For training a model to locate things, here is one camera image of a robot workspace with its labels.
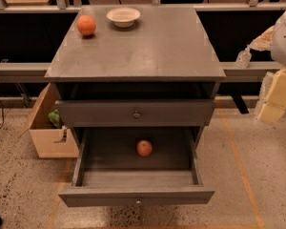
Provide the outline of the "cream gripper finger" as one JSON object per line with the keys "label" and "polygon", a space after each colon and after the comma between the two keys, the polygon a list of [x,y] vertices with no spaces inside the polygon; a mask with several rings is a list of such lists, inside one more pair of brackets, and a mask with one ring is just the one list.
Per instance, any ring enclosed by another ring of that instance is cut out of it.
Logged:
{"label": "cream gripper finger", "polygon": [[256,119],[267,124],[279,121],[286,112],[286,68],[267,72],[256,104]]}

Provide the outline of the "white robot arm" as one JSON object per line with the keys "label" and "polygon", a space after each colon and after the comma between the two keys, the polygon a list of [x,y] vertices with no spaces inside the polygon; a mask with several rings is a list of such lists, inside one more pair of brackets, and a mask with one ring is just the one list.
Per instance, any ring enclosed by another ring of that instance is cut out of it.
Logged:
{"label": "white robot arm", "polygon": [[272,59],[283,66],[276,73],[266,73],[255,107],[257,120],[276,123],[286,112],[286,11],[271,28],[254,39],[249,48],[269,51]]}

